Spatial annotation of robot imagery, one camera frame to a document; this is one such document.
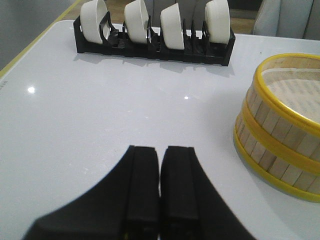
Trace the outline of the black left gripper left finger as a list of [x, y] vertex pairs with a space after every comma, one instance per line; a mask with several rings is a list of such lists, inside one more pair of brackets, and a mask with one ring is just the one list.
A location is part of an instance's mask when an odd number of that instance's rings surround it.
[[38, 218], [25, 240], [156, 240], [159, 162], [153, 147], [129, 146], [82, 196]]

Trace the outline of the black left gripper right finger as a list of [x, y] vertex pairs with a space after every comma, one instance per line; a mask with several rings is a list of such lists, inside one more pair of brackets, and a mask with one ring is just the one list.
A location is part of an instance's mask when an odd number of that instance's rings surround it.
[[210, 182], [194, 148], [167, 148], [160, 189], [162, 240], [254, 239]]

